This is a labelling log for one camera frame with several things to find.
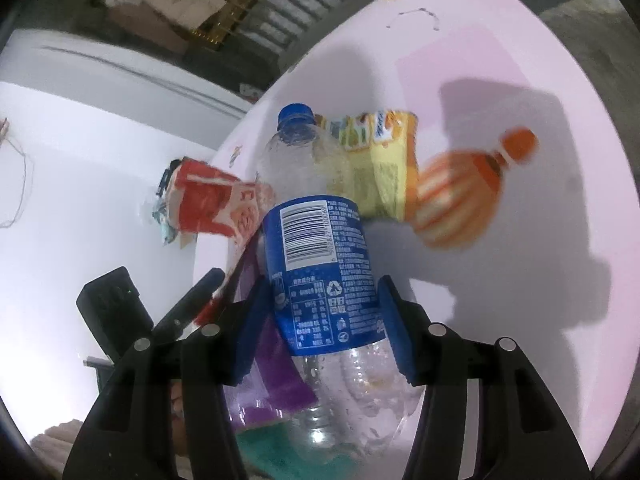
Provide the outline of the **purple yellow noodle snack bag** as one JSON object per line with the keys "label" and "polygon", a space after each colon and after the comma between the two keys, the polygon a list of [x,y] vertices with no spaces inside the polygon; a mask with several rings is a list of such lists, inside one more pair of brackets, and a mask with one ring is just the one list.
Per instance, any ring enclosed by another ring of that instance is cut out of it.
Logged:
{"label": "purple yellow noodle snack bag", "polygon": [[[264,273],[260,235],[256,233],[236,256],[236,266],[219,296],[221,310],[247,300]],[[300,377],[271,315],[266,317],[258,334],[250,370],[239,385],[224,387],[224,397],[236,432],[280,424],[317,401]]]}

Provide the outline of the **yellow orange snack wrapper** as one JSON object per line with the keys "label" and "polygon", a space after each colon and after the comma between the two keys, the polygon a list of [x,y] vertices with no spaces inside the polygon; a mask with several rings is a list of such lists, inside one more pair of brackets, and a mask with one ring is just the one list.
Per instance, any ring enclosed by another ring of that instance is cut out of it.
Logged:
{"label": "yellow orange snack wrapper", "polygon": [[363,218],[406,222],[416,209],[416,127],[405,110],[356,116],[316,116],[316,124],[344,148],[352,168],[348,197]]}

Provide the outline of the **red white snack bag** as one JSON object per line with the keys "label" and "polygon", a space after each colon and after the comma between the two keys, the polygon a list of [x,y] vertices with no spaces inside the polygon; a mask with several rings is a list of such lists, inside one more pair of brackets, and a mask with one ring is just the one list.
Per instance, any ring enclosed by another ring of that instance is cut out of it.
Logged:
{"label": "red white snack bag", "polygon": [[220,235],[244,252],[276,196],[267,183],[242,181],[206,162],[185,158],[170,180],[168,200],[169,221],[179,231]]}

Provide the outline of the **teal mesh cloth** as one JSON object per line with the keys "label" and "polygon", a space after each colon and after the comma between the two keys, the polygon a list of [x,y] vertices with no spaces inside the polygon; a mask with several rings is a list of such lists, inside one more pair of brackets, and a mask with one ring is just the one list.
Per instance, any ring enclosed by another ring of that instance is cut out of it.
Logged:
{"label": "teal mesh cloth", "polygon": [[239,432],[236,443],[246,468],[270,479],[351,479],[367,457],[334,427],[292,419]]}

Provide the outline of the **cardboard box with clothes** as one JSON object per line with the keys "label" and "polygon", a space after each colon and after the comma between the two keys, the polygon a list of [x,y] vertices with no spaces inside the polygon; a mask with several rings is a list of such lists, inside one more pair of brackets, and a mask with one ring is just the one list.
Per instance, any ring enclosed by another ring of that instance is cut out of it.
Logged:
{"label": "cardboard box with clothes", "polygon": [[151,217],[160,227],[160,237],[163,245],[167,246],[178,240],[181,249],[188,247],[196,240],[194,234],[179,231],[169,221],[169,183],[182,162],[182,158],[174,159],[165,168],[160,177],[160,183],[157,185],[151,209]]}

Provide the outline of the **pepsi plastic bottle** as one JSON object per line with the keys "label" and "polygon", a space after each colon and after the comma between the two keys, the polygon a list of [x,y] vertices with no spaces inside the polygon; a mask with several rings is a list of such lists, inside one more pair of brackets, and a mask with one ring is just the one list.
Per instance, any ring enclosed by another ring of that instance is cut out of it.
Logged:
{"label": "pepsi plastic bottle", "polygon": [[328,462],[383,452],[420,399],[386,337],[356,171],[302,103],[283,107],[257,181],[274,204],[262,222],[274,318],[314,395],[288,434],[304,457]]}

